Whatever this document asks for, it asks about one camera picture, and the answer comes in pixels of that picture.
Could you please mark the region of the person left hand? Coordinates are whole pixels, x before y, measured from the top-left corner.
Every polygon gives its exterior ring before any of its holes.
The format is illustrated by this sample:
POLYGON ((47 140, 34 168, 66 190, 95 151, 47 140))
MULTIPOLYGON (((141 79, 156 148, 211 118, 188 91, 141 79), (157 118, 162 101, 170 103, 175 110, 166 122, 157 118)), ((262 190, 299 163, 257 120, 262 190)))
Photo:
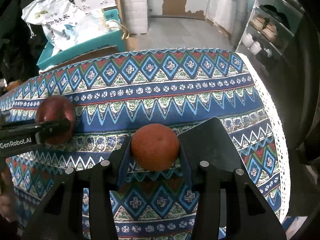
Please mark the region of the person left hand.
POLYGON ((11 223, 17 220, 16 198, 11 172, 7 165, 1 172, 1 179, 3 181, 1 183, 1 216, 11 223))

